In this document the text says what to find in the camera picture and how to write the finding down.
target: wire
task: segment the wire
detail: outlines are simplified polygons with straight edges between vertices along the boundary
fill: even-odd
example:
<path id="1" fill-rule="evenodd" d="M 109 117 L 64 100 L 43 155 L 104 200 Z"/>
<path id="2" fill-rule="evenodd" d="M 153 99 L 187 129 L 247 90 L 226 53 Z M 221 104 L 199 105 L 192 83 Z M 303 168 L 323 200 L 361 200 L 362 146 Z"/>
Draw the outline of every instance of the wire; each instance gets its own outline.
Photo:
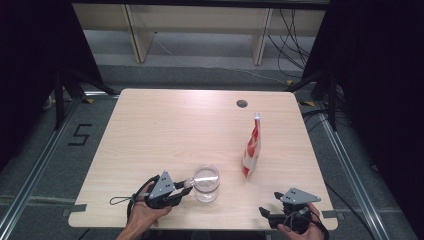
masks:
<path id="1" fill-rule="evenodd" d="M 131 198 L 132 198 L 132 197 L 113 197 L 113 198 L 111 198 L 111 199 L 109 200 L 109 204 L 110 204 L 110 205 L 116 205 L 116 204 L 118 204 L 118 203 L 121 203 L 121 202 L 125 202 L 125 201 L 128 201 L 128 200 L 131 200 Z M 115 199 L 122 199 L 122 200 L 117 201 L 117 202 L 113 202 L 113 200 L 115 200 Z"/>
<path id="2" fill-rule="evenodd" d="M 84 238 L 84 236 L 88 233 L 88 231 L 90 231 L 90 228 L 89 228 L 89 229 L 87 229 L 87 230 L 85 230 L 85 231 L 83 232 L 83 234 L 81 234 L 81 236 L 78 238 L 78 240 L 83 239 L 83 238 Z"/>
<path id="3" fill-rule="evenodd" d="M 172 53 L 172 52 L 170 52 L 168 49 L 166 49 L 163 45 L 162 45 L 162 43 L 160 43 L 156 38 L 155 38 L 155 41 L 157 42 L 157 44 L 159 44 L 159 46 L 165 51 L 165 52 L 167 52 L 169 55 L 171 55 L 171 56 L 174 56 L 174 54 Z M 240 72 L 240 73 L 246 73 L 246 74 L 249 74 L 249 75 L 252 75 L 252 76 L 254 76 L 254 77 L 258 77 L 258 78 L 263 78 L 263 79 L 268 79 L 268 80 L 273 80 L 273 81 L 277 81 L 277 82 L 279 82 L 279 83 L 281 83 L 281 84 L 283 84 L 283 85 L 286 85 L 286 86 L 289 86 L 287 83 L 285 83 L 285 82 L 283 82 L 283 81 L 281 81 L 281 80 L 279 80 L 279 79 L 276 79 L 276 78 L 270 78 L 270 77 L 265 77 L 265 76 L 261 76 L 261 75 L 257 75 L 257 74 L 255 74 L 255 73 L 252 73 L 252 72 L 249 72 L 249 71 L 244 71 L 244 70 L 240 70 L 240 69 L 234 69 L 234 68 L 226 68 L 226 67 L 204 67 L 204 66 L 200 66 L 200 65 L 195 65 L 195 64 L 185 64 L 185 63 L 182 63 L 182 62 L 180 62 L 180 61 L 176 61 L 176 60 L 174 60 L 176 63 L 178 63 L 178 64 L 180 64 L 180 65 L 183 65 L 183 66 L 187 66 L 187 67 L 198 67 L 198 68 L 205 68 L 205 69 L 224 69 L 224 70 L 229 70 L 229 71 L 234 71 L 234 72 Z"/>
<path id="4" fill-rule="evenodd" d="M 312 110 L 312 111 L 309 111 L 309 112 L 302 113 L 302 117 L 312 116 L 312 115 L 315 115 L 315 114 L 318 114 L 318 113 L 327 113 L 327 111 L 328 111 L 328 109 Z"/>
<path id="5" fill-rule="evenodd" d="M 311 129 L 309 129 L 308 130 L 308 132 L 311 132 L 316 126 L 318 126 L 320 123 L 322 123 L 322 122 L 324 122 L 324 121 L 326 121 L 326 120 L 328 120 L 328 118 L 326 118 L 326 119 L 323 119 L 323 120 L 321 120 L 321 121 L 319 121 L 319 122 L 317 122 Z"/>
<path id="6" fill-rule="evenodd" d="M 308 118 L 306 120 L 304 120 L 303 122 L 306 124 L 306 122 L 312 117 L 313 115 L 309 115 Z"/>
<path id="7" fill-rule="evenodd" d="M 297 63 L 295 60 L 293 60 L 293 58 L 291 58 L 289 55 L 287 55 L 287 53 L 285 53 L 282 48 L 278 47 L 277 44 L 275 44 L 274 40 L 272 40 L 270 35 L 268 35 L 268 38 L 271 40 L 272 44 L 275 46 L 275 48 L 277 48 L 277 50 L 280 52 L 280 54 L 284 55 L 284 57 L 287 60 L 289 60 L 291 63 L 293 63 L 296 67 L 300 68 L 301 70 L 304 70 L 305 67 L 303 67 L 302 65 Z"/>
<path id="8" fill-rule="evenodd" d="M 338 119 L 348 119 L 348 117 L 336 117 L 336 122 L 338 123 L 338 124 L 340 124 L 340 125 L 342 125 L 342 126 L 344 126 L 344 127 L 348 127 L 348 128 L 352 128 L 352 124 L 350 124 L 349 123 L 349 125 L 347 125 L 347 124 L 345 124 L 345 123 L 342 123 L 342 122 L 340 122 Z"/>
<path id="9" fill-rule="evenodd" d="M 327 186 L 334 194 L 336 194 L 336 196 L 350 209 L 350 211 L 359 219 L 359 221 L 362 223 L 362 225 L 364 225 L 365 229 L 368 231 L 368 233 L 370 234 L 372 239 L 375 239 L 374 235 L 371 232 L 371 229 L 368 227 L 368 225 L 365 223 L 365 221 L 361 218 L 361 216 L 359 216 L 359 214 L 347 203 L 347 201 L 342 198 L 337 192 L 336 190 L 334 190 L 330 184 L 328 184 L 327 182 L 325 182 L 325 186 Z"/>
<path id="10" fill-rule="evenodd" d="M 286 217 L 286 219 L 284 219 L 283 227 L 284 227 L 284 228 L 286 228 L 286 227 L 287 227 L 286 231 L 290 232 L 290 231 L 291 231 L 291 229 L 293 229 L 293 219 L 296 217 L 296 215 L 297 215 L 298 213 L 299 213 L 299 212 L 292 212 L 292 213 L 290 213 L 290 214 Z"/>
<path id="11" fill-rule="evenodd" d="M 302 62 L 303 62 L 303 63 L 304 63 L 304 65 L 305 65 L 305 64 L 306 64 L 306 60 L 305 60 L 305 58 L 304 58 L 304 57 L 305 57 L 305 56 L 306 56 L 306 57 L 309 57 L 309 52 L 308 52 L 308 51 L 306 51 L 305 49 L 303 49 L 302 47 L 300 47 L 299 42 L 297 41 L 296 25 L 295 25 L 295 23 L 294 23 L 294 16 L 295 16 L 295 14 L 296 14 L 296 11 L 295 11 L 294 9 L 292 9 L 291 13 L 292 13 L 292 17 L 291 17 L 292 22 L 290 23 L 290 27 L 289 27 L 289 26 L 288 26 L 288 24 L 287 24 L 286 19 L 284 18 L 284 15 L 283 15 L 282 10 L 280 9 L 280 15 L 281 15 L 281 18 L 283 19 L 284 25 L 286 26 L 287 33 L 288 33 L 288 34 L 287 34 L 287 37 L 286 37 L 286 40 L 287 40 L 287 38 L 290 36 L 290 38 L 292 39 L 293 43 L 295 44 L 295 46 L 296 46 L 297 50 L 292 49 L 292 48 L 291 48 L 291 47 L 289 47 L 288 45 L 287 45 L 287 47 L 288 47 L 290 50 L 292 50 L 293 52 L 298 53 L 298 54 L 299 54 L 300 59 L 302 60 Z"/>
<path id="12" fill-rule="evenodd" d="M 319 222 L 319 223 L 322 223 L 322 222 L 321 222 L 321 219 L 320 219 L 320 218 L 319 218 L 319 216 L 318 216 L 318 214 L 316 214 L 316 213 L 314 213 L 314 212 L 312 212 L 312 211 L 311 211 L 311 213 L 312 213 L 312 214 L 314 214 L 314 215 L 315 215 L 315 217 L 317 217 L 317 219 L 318 219 L 318 222 Z"/>

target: wooden table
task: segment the wooden table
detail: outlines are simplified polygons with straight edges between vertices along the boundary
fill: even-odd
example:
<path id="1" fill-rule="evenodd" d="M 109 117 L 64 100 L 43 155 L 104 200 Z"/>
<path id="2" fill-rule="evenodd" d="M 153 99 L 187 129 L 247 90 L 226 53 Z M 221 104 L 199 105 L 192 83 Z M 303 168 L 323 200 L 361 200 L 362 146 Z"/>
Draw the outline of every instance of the wooden table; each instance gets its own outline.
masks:
<path id="1" fill-rule="evenodd" d="M 237 106 L 245 100 L 248 106 Z M 248 181 L 241 158 L 261 114 L 262 149 Z M 162 217 L 160 229 L 269 230 L 258 210 L 281 213 L 274 192 L 291 187 L 321 197 L 321 211 L 333 210 L 292 93 L 256 91 L 126 89 L 122 91 L 97 149 L 73 212 L 73 227 L 124 227 L 127 202 L 150 177 L 167 170 L 173 181 L 191 177 L 201 164 L 220 171 L 218 198 L 202 203 L 193 191 Z M 333 230 L 337 219 L 322 219 Z"/>

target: human hand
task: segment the human hand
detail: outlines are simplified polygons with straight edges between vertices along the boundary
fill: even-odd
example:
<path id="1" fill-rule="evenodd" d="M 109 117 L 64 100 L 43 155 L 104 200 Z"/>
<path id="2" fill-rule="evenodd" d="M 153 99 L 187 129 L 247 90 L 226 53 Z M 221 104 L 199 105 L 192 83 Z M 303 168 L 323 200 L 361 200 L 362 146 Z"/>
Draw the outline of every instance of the human hand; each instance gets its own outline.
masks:
<path id="1" fill-rule="evenodd" d="M 312 220 L 315 222 L 319 222 L 319 211 L 312 203 L 308 203 L 309 209 L 312 211 Z M 321 229 L 313 223 L 309 223 L 308 230 L 304 232 L 302 235 L 293 232 L 289 227 L 278 224 L 278 230 L 284 233 L 291 240 L 323 240 L 324 233 Z"/>
<path id="2" fill-rule="evenodd" d="M 147 192 L 153 182 L 149 183 L 141 190 L 142 193 Z M 163 209 L 152 209 L 144 202 L 144 197 L 137 197 L 131 210 L 130 218 L 127 226 L 119 234 L 117 240 L 132 240 L 140 239 L 143 232 L 149 229 L 152 225 L 159 226 L 158 218 L 167 215 L 172 210 L 172 207 L 167 206 Z"/>

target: gray floor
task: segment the gray floor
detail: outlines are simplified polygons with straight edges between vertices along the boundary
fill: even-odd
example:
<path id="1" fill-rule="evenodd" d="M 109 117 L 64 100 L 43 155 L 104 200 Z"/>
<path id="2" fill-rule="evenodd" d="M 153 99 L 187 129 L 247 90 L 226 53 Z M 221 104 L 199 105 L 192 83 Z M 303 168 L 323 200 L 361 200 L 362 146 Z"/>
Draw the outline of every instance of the gray floor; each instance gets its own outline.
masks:
<path id="1" fill-rule="evenodd" d="M 261 66 L 254 66 L 249 37 L 220 34 L 157 34 L 145 63 L 136 64 L 125 32 L 86 31 L 99 70 L 105 83 L 121 90 L 139 88 L 189 88 L 283 91 L 287 77 L 278 70 L 278 52 L 268 42 Z M 299 38 L 301 46 L 310 50 L 313 38 Z M 295 53 L 293 58 L 301 61 Z M 287 74 L 300 76 L 301 69 L 280 59 L 280 67 Z M 87 91 L 95 88 L 84 85 Z M 300 102 L 311 100 L 313 84 L 296 92 Z M 9 239 L 78 239 L 86 229 L 72 228 L 67 223 L 66 211 L 71 208 L 100 142 L 116 98 L 93 96 L 94 102 L 77 103 L 60 141 L 55 146 L 45 170 L 31 192 L 25 209 L 15 223 Z M 73 103 L 66 103 L 68 109 Z M 300 106 L 302 112 L 316 110 L 316 106 Z M 55 110 L 50 108 L 40 116 L 19 156 L 12 159 L 0 174 L 0 211 L 9 208 L 19 194 L 27 176 L 43 155 L 54 134 Z M 89 138 L 84 146 L 70 146 L 80 142 L 73 136 L 79 124 Z M 324 180 L 363 218 L 363 209 L 346 176 L 340 157 L 328 137 L 320 116 L 306 123 Z M 337 134 L 355 167 L 370 202 L 382 220 L 390 239 L 417 239 L 402 211 L 391 196 L 378 172 L 369 166 L 372 160 L 361 145 L 355 131 L 342 112 L 337 113 Z M 366 228 L 346 204 L 328 189 L 339 226 L 331 231 L 331 239 L 371 239 Z M 121 229 L 91 229 L 83 239 L 114 239 Z M 273 240 L 285 239 L 277 231 L 270 231 Z"/>

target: clear glass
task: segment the clear glass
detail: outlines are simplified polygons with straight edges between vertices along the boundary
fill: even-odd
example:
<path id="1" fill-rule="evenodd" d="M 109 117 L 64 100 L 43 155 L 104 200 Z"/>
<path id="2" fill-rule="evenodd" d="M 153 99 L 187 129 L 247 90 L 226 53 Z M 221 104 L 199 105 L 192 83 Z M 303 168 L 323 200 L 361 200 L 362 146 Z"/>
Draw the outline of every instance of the clear glass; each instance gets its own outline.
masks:
<path id="1" fill-rule="evenodd" d="M 218 197 L 219 172 L 210 164 L 202 165 L 194 171 L 187 185 L 194 186 L 194 196 L 201 202 L 212 202 Z"/>

